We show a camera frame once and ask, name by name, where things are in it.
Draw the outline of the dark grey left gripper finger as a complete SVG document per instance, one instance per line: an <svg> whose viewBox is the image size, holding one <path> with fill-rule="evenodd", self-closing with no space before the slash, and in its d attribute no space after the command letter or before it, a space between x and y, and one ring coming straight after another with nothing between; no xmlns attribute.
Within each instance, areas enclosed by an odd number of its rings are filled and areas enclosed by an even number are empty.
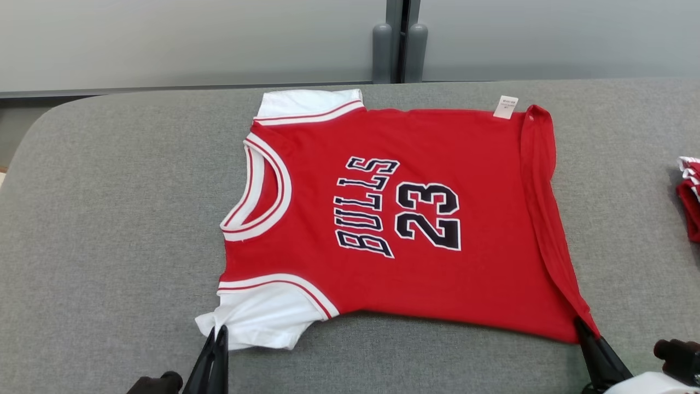
<svg viewBox="0 0 700 394"><path fill-rule="evenodd" d="M208 393L229 392L229 333L226 325L222 325L212 342L212 364L208 380Z"/></svg>
<svg viewBox="0 0 700 394"><path fill-rule="evenodd" d="M212 328L182 393L219 393L219 342Z"/></svg>

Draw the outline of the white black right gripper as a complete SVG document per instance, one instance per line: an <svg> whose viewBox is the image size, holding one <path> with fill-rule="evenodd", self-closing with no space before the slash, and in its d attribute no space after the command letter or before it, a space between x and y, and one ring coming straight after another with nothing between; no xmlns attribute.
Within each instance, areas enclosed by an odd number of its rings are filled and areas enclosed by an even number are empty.
<svg viewBox="0 0 700 394"><path fill-rule="evenodd" d="M574 327L590 377L582 393L699 393L698 386L660 372L633 376L608 342L598 339L583 319L575 318Z"/></svg>

